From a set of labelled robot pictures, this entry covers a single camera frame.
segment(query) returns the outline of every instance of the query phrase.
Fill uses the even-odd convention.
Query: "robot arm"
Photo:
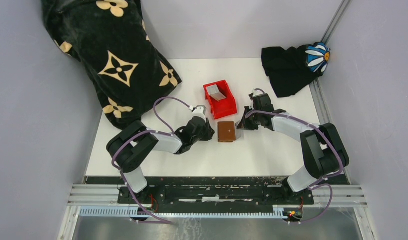
[[[330,148],[322,149],[321,145],[327,143],[308,125],[282,116],[271,116],[262,113],[255,113],[247,118],[246,115],[253,110],[290,116],[285,110],[275,110],[269,95],[266,93],[256,95],[256,92],[253,92],[249,96],[252,105],[245,107],[244,116],[237,124],[238,129],[253,131],[258,130],[259,126],[263,126],[271,131],[285,134],[301,143],[304,166],[282,182],[282,187],[287,195],[298,193],[323,176],[339,170],[338,160],[332,150]],[[342,160],[343,166],[347,166],[350,159],[336,127],[331,123],[316,125],[316,127],[332,143]]]
[[[141,121],[135,121],[107,144],[107,151],[113,158],[126,141],[141,132],[150,131],[137,138],[135,143],[127,145],[115,160],[135,193],[147,186],[140,166],[151,151],[180,155],[189,151],[196,142],[213,138],[215,131],[205,116],[206,107],[197,106],[191,110],[192,119],[173,134],[154,131]]]

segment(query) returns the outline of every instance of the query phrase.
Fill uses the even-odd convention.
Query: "red plastic container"
[[[226,97],[226,99],[222,99],[220,101],[213,99],[207,92],[207,87],[212,85],[217,85],[218,89]],[[238,113],[237,101],[235,100],[234,95],[232,95],[226,80],[206,84],[203,87],[205,91],[205,99],[207,99],[207,101],[210,103],[210,110],[214,116],[214,119],[220,119]]]

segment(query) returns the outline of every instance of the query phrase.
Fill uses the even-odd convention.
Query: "beige flower pattern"
[[[123,9],[128,7],[128,2],[125,0],[102,0],[96,1],[96,5],[102,10],[110,9],[114,16],[121,18],[125,14]]]
[[[70,43],[68,43],[68,42],[63,42],[61,45],[60,44],[58,44],[58,42],[56,41],[56,40],[54,40],[54,43],[57,45],[57,47],[59,47],[59,49],[61,49],[61,51],[63,52],[63,53],[68,53],[68,52],[70,52],[70,50],[72,49],[72,45],[70,44]]]
[[[98,73],[99,75],[107,75],[120,82],[131,86],[131,76],[134,70],[137,68],[138,63],[130,63],[123,61],[116,57],[110,51],[108,51],[108,62],[104,69]]]
[[[110,105],[104,107],[102,111],[104,111],[105,114],[113,113],[114,116],[118,119],[122,118],[122,113],[130,113],[134,109],[130,106],[118,106],[117,103],[111,98],[108,98],[108,101]]]
[[[142,20],[142,28],[143,28],[143,30],[145,31],[145,33],[147,33],[147,30],[145,29],[145,22],[144,22],[144,20]],[[146,35],[146,40],[147,40],[147,41],[150,41],[150,38],[148,37],[148,34]]]
[[[161,80],[160,87],[166,86],[169,83],[173,84],[173,86],[176,87],[178,85],[178,80],[175,78],[175,75],[173,74],[174,70],[173,69],[169,70],[167,66],[164,65],[164,63],[162,63],[161,61],[160,64],[161,68],[163,69],[163,72],[166,74],[163,77],[163,80]]]

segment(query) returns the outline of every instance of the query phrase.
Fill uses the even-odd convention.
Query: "metal frame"
[[[329,24],[322,42],[330,40],[334,30],[338,26],[345,10],[352,0],[343,0]],[[321,124],[331,122],[323,91],[319,79],[310,84],[310,90],[316,107],[317,115]],[[375,240],[375,234],[371,227],[371,214],[363,194],[358,185],[332,185],[333,200],[330,208],[354,208],[358,226],[363,240]],[[321,187],[312,191],[314,205],[305,205],[304,208],[322,208],[326,206],[330,190]],[[118,204],[119,189],[117,185],[74,185],[71,191],[63,222],[58,234],[58,240],[72,240],[79,216],[101,217],[146,217],[138,214],[139,206],[136,204]],[[236,214],[184,214],[163,213],[165,218],[275,218],[280,219],[280,213],[284,208],[296,208],[297,205],[274,205],[273,214],[270,213],[236,213]]]

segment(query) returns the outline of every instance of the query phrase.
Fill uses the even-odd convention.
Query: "gray floor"
[[[311,218],[320,209],[304,210]],[[331,208],[320,219],[288,226],[280,219],[172,218],[176,225],[136,224],[121,217],[80,217],[76,240],[361,240],[352,208]]]

